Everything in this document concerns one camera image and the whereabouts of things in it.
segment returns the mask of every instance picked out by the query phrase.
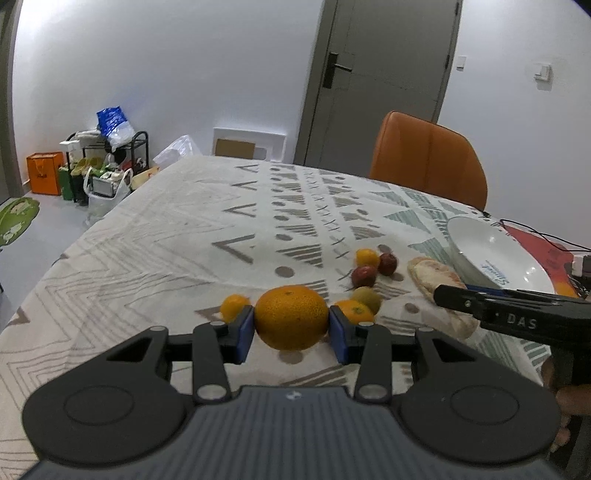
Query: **hand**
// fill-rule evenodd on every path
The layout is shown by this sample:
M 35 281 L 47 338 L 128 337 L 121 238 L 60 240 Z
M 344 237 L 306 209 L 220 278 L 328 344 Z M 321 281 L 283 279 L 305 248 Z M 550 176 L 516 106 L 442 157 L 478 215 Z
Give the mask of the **hand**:
M 575 387 L 569 385 L 557 391 L 554 386 L 554 363 L 552 357 L 542 365 L 542 379 L 544 386 L 556 394 L 556 401 L 562 411 L 560 430 L 556 434 L 554 443 L 550 447 L 551 452 L 566 445 L 570 440 L 570 432 L 567 428 L 572 415 L 591 415 L 591 385 Z

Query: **patterned tablecloth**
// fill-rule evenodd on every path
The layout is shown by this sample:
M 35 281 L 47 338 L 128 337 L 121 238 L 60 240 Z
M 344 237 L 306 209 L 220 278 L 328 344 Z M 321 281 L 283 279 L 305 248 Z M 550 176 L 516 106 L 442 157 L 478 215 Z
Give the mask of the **patterned tablecloth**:
M 450 332 L 447 312 L 427 301 L 406 262 L 450 263 L 447 220 L 475 209 L 414 190 L 292 165 L 196 157 L 181 160 L 90 228 L 47 272 L 0 335 L 0 479 L 35 461 L 20 422 L 41 384 L 152 325 L 189 333 L 215 319 L 230 293 L 254 302 L 266 290 L 304 284 L 333 302 L 348 296 L 355 251 L 392 251 L 392 280 L 375 288 L 378 323 L 412 334 L 417 324 Z M 548 349 L 477 330 L 468 344 L 538 380 Z M 328 344 L 283 354 L 255 337 L 247 361 L 227 366 L 242 384 L 348 385 Z M 394 388 L 412 384 L 409 365 L 392 369 Z M 173 384 L 190 391 L 188 365 Z

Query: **white bowl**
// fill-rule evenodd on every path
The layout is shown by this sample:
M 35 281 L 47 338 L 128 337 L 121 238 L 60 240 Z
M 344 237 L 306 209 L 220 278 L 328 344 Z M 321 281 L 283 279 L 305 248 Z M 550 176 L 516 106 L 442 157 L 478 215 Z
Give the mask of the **white bowl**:
M 482 287 L 555 293 L 542 266 L 506 233 L 469 217 L 450 219 L 447 230 L 456 269 L 465 282 Z

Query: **blue plastic bag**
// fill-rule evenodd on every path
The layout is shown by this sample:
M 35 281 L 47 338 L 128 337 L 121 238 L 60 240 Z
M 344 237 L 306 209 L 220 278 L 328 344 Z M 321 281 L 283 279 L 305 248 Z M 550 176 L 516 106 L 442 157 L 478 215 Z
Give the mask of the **blue plastic bag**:
M 120 106 L 105 108 L 97 112 L 96 116 L 99 119 L 100 133 L 109 140 L 113 150 L 132 141 L 135 130 Z

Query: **orange shopping bag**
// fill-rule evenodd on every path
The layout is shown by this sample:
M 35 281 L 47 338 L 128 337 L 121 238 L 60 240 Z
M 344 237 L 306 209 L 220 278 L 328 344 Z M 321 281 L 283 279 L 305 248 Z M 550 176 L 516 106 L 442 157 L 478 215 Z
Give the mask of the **orange shopping bag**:
M 63 164 L 62 152 L 35 153 L 27 157 L 29 185 L 33 193 L 59 195 L 60 186 L 57 181 L 57 169 Z

